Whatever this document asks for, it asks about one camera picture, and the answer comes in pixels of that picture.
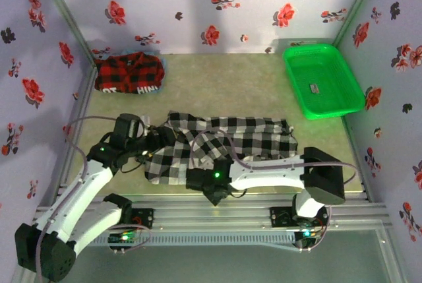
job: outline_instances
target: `black and white plaid shirt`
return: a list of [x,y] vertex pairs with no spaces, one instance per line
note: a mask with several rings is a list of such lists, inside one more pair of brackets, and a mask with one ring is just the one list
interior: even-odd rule
[[[155,152],[145,163],[145,177],[153,184],[186,184],[186,169],[192,169],[189,154],[194,138],[205,129],[221,129],[235,144],[240,159],[273,160],[295,156],[297,141],[286,120],[255,117],[195,117],[171,111],[164,126],[177,134],[174,146]],[[196,168],[212,168],[215,159],[230,157],[230,143],[221,133],[204,133],[196,141]]]

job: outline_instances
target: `label sticker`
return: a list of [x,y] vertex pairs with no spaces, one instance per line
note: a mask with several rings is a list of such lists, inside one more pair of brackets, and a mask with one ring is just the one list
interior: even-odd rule
[[312,94],[319,94],[319,88],[316,83],[312,83],[309,86],[311,87]]

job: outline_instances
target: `fabric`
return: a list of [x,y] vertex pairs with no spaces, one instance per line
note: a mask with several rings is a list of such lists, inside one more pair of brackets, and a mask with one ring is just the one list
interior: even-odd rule
[[98,76],[95,89],[102,92],[144,94],[162,85],[164,68],[158,57],[143,52],[95,59]]
[[[164,126],[177,134],[173,146],[155,152],[145,163],[145,177],[153,184],[186,184],[186,169],[194,138],[205,129],[221,129],[235,143],[235,151],[244,160],[274,160],[295,156],[297,141],[286,120],[255,117],[195,117],[169,112]],[[229,158],[230,144],[222,134],[205,133],[193,148],[196,168],[212,168],[214,160]]]

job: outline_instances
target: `beige floor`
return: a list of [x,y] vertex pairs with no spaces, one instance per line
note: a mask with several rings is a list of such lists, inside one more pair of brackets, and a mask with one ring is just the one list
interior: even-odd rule
[[[299,153],[315,146],[338,159],[354,164],[346,132],[340,118],[307,120],[295,99],[284,62],[277,54],[165,55],[166,78],[157,94],[92,93],[88,115],[117,117],[120,113],[149,115],[153,125],[166,120],[169,110],[198,116],[255,116],[284,118],[294,126]],[[112,121],[88,120],[82,128],[79,147],[88,152],[102,135],[112,131]],[[76,156],[70,180],[81,166]],[[127,168],[136,165],[129,162]],[[344,170],[345,179],[351,175]],[[257,187],[250,193],[292,193],[288,187]],[[346,185],[347,192],[361,192],[358,179]],[[182,185],[152,185],[143,169],[118,173],[101,195],[192,194]]]

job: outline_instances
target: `wallpaper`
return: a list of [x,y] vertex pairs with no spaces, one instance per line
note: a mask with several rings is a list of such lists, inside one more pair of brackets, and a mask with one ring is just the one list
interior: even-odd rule
[[0,282],[9,283],[15,231],[58,178],[88,61],[52,0],[0,0],[0,13]]
[[274,53],[332,42],[354,0],[65,0],[92,53]]
[[388,207],[413,280],[422,255],[422,17],[419,0],[365,0],[340,51],[366,92],[347,123],[376,200]]

